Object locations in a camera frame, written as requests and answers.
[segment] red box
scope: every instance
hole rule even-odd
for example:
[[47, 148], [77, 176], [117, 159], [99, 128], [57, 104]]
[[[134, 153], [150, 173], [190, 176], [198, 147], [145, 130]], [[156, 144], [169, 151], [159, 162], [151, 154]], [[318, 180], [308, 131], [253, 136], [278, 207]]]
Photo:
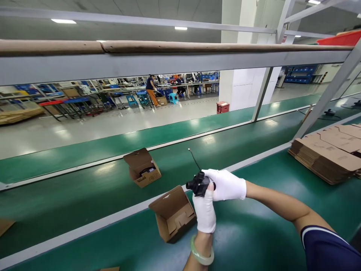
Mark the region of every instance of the red box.
[[319, 45], [343, 45], [343, 46], [354, 46], [361, 38], [361, 30], [352, 31], [350, 33], [338, 35], [331, 38], [325, 38], [317, 40]]
[[223, 101], [217, 103], [217, 114], [225, 113], [228, 111], [229, 111], [229, 103]]

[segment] white glove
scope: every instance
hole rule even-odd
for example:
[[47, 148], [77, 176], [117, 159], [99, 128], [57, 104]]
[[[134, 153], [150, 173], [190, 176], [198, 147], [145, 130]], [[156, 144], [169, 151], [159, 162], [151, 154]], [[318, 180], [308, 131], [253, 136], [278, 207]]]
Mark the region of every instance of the white glove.
[[205, 176], [208, 176], [216, 185], [213, 194], [214, 201], [246, 198], [247, 189], [245, 179], [238, 178], [227, 170], [202, 169], [202, 171]]
[[193, 204], [197, 215], [197, 229], [204, 233], [214, 233], [215, 212], [213, 208], [213, 184], [210, 183], [203, 197], [196, 197], [193, 194]]

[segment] conveyor belt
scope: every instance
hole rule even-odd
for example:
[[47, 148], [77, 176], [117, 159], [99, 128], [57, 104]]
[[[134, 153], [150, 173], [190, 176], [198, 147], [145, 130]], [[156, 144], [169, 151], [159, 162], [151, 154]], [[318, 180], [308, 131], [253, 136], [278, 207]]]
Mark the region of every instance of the conveyor belt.
[[[361, 213], [355, 212], [361, 206], [358, 179], [330, 186], [286, 151], [235, 174], [305, 202], [347, 241], [361, 221]], [[210, 270], [306, 269], [300, 237], [291, 223], [252, 199], [216, 202], [214, 206], [215, 260]], [[121, 270], [182, 270], [195, 232], [193, 227], [176, 244], [165, 244], [158, 234], [154, 213], [147, 209], [10, 270], [79, 271], [114, 266]]]
[[[308, 95], [263, 105], [259, 117], [270, 116], [316, 103], [319, 95]], [[193, 120], [177, 122], [128, 134], [49, 149], [0, 160], [0, 182], [10, 184], [40, 175], [151, 147], [219, 128], [246, 122], [254, 107]]]
[[[338, 110], [342, 118], [356, 113]], [[0, 238], [0, 258], [185, 184], [197, 172], [188, 148], [201, 167], [222, 169], [288, 142], [302, 118], [292, 112], [154, 150], [151, 155], [162, 178], [143, 189], [130, 180], [127, 164], [118, 160], [2, 192], [0, 217], [18, 222]], [[319, 120], [312, 129], [331, 123]]]

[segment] dark shirt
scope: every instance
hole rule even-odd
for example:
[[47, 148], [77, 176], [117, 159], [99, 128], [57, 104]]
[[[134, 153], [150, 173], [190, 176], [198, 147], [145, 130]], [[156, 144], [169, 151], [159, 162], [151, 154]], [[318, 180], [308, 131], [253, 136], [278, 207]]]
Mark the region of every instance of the dark shirt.
[[147, 80], [147, 86], [146, 86], [146, 89], [154, 89], [152, 84], [150, 82], [153, 82], [153, 78], [150, 76]]
[[184, 84], [184, 78], [180, 79], [179, 77], [177, 78], [177, 83], [178, 84]]
[[361, 255], [337, 233], [320, 226], [301, 231], [308, 271], [361, 270]]

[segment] jade bangle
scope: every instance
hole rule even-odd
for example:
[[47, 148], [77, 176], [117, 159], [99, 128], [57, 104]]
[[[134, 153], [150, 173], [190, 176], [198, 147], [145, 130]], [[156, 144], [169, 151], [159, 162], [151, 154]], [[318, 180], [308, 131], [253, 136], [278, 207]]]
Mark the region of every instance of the jade bangle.
[[196, 238], [195, 235], [193, 235], [191, 238], [191, 251], [192, 251], [193, 256], [201, 265], [206, 265], [206, 266], [211, 265], [214, 260], [213, 247], [211, 247], [211, 256], [209, 258], [204, 257], [197, 251], [196, 246], [194, 245], [195, 238]]

